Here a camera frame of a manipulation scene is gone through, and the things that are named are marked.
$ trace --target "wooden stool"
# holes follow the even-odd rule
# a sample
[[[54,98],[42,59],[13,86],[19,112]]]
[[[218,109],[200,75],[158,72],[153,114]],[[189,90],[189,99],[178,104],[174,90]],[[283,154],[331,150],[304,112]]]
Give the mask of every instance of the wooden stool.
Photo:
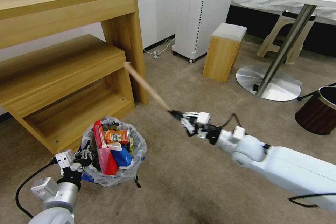
[[[275,45],[273,43],[276,40],[280,40],[282,42],[285,40],[286,37],[280,36],[280,35],[278,35],[278,33],[281,30],[281,28],[284,27],[285,25],[293,24],[296,17],[297,17],[297,14],[291,13],[291,12],[288,12],[288,11],[284,11],[280,15],[280,17],[279,17],[277,23],[275,24],[274,28],[272,29],[271,33],[265,38],[264,42],[262,43],[262,45],[259,48],[259,50],[257,52],[257,55],[259,57],[263,58],[268,51],[272,51],[272,52],[276,52],[276,53],[279,51],[280,46]],[[316,16],[311,16],[311,18],[307,22],[306,26],[302,30],[301,34],[297,38],[297,40],[296,40],[295,44],[293,45],[292,49],[289,51],[288,57],[286,59],[286,64],[294,64],[295,60],[298,58],[298,56],[299,56],[299,54],[302,50],[303,43],[306,40],[306,37],[307,37],[311,27],[313,26],[313,24],[315,22],[315,17]]]
[[[203,70],[204,77],[226,82],[246,30],[246,27],[233,24],[219,25],[210,38]]]

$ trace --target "power cord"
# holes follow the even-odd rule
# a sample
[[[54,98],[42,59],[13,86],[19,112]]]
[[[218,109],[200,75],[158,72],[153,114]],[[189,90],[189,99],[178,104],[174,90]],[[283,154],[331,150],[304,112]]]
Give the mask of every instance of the power cord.
[[[30,175],[20,186],[19,188],[17,189],[16,191],[16,194],[15,194],[15,202],[16,202],[16,205],[17,207],[22,211],[24,212],[29,218],[33,218],[33,215],[28,212],[26,209],[23,208],[23,206],[21,206],[20,204],[20,201],[19,201],[19,193],[20,193],[20,190],[22,189],[22,187],[29,181],[31,180],[34,176],[36,176],[38,173],[40,173],[41,171],[43,171],[45,168],[49,167],[50,165],[54,165],[54,164],[57,164],[57,159],[56,157],[54,157],[49,164],[43,166],[41,169],[39,169],[38,171],[34,172],[32,175]]]
[[[240,123],[240,121],[239,121],[239,119],[238,119],[238,116],[237,116],[235,113],[232,113],[232,114],[230,115],[229,119],[226,121],[226,123],[224,123],[224,124],[221,126],[221,128],[224,128],[226,125],[228,125],[229,122],[231,122],[231,120],[232,120],[233,118],[236,119],[236,121],[237,121],[237,123],[238,123],[238,126],[243,128],[242,124]]]
[[[173,40],[175,40],[175,38],[173,38],[173,39],[168,43],[168,45],[166,46],[166,48],[163,49],[162,51],[155,50],[154,53],[152,53],[152,52],[147,52],[145,49],[143,49],[143,50],[144,50],[146,53],[148,53],[148,54],[153,54],[153,55],[154,55],[154,59],[155,59],[155,60],[158,60],[158,59],[159,59],[159,55],[160,55],[162,52],[164,52],[165,50],[167,50],[168,46],[170,45],[170,43],[171,43]]]
[[[322,194],[307,194],[307,195],[301,195],[301,196],[295,196],[295,197],[291,197],[289,198],[288,200],[296,205],[299,205],[299,206],[304,206],[304,207],[307,207],[307,208],[315,208],[315,207],[318,207],[318,205],[307,205],[307,204],[302,204],[300,202],[297,202],[295,201],[296,199],[297,200],[300,200],[300,199],[305,199],[305,198],[314,198],[314,197],[320,197],[320,196],[328,196],[328,195],[336,195],[336,192],[328,192],[328,193],[322,193]]]

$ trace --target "white cushion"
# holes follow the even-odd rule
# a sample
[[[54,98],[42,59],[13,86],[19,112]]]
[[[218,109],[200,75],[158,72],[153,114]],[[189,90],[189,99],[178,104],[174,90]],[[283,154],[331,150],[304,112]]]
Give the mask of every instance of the white cushion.
[[[211,36],[234,41],[241,41],[247,28],[233,24],[220,24]]]

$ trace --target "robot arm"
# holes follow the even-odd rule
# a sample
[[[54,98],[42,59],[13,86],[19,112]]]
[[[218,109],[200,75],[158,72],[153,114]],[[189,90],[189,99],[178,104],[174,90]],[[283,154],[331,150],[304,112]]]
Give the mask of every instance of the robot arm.
[[[236,126],[230,132],[222,126],[209,124],[208,113],[179,113],[180,121],[189,136],[207,138],[211,144],[230,154],[238,165],[260,173],[272,183],[294,195],[291,202],[336,211],[336,165],[305,155],[295,150],[270,146],[246,135]],[[294,200],[306,198],[313,205]]]
[[[43,200],[44,210],[29,224],[74,224],[77,194],[81,189],[82,172],[91,159],[76,159],[71,150],[56,154],[63,177],[55,182],[51,177],[35,181],[31,191]]]

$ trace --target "dark wooden bucket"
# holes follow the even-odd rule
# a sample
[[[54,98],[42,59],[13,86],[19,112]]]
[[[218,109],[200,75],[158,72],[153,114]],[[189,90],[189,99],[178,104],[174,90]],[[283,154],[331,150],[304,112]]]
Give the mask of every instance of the dark wooden bucket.
[[[297,123],[312,133],[328,135],[336,128],[336,87],[320,87],[296,112]]]

